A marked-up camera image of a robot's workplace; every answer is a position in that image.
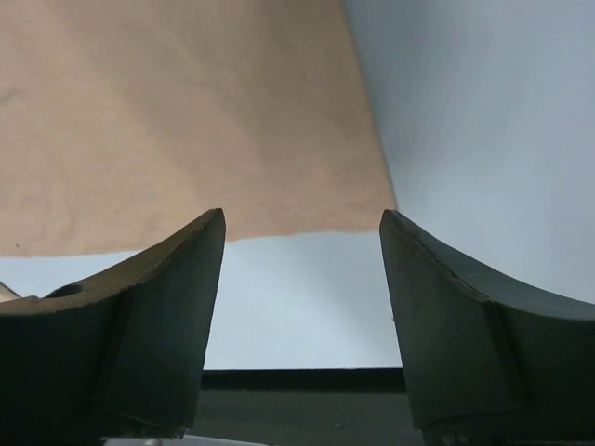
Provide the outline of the beige t shirt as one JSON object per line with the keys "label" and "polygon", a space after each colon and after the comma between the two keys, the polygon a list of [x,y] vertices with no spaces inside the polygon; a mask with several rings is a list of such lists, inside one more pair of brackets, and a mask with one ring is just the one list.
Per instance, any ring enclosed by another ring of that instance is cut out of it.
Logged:
{"label": "beige t shirt", "polygon": [[395,200],[338,1],[5,1],[1,252],[367,232]]}

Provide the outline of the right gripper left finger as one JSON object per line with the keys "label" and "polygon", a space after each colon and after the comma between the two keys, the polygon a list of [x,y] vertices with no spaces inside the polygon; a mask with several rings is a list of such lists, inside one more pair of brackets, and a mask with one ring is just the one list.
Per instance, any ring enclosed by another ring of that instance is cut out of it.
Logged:
{"label": "right gripper left finger", "polygon": [[1,441],[179,438],[197,415],[226,235],[212,209],[44,297],[1,307]]}

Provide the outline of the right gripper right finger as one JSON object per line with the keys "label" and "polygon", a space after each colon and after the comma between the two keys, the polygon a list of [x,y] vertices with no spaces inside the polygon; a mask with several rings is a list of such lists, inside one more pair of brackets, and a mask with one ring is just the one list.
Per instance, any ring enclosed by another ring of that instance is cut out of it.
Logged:
{"label": "right gripper right finger", "polygon": [[590,445],[594,307],[513,279],[403,214],[379,234],[413,424],[428,445]]}

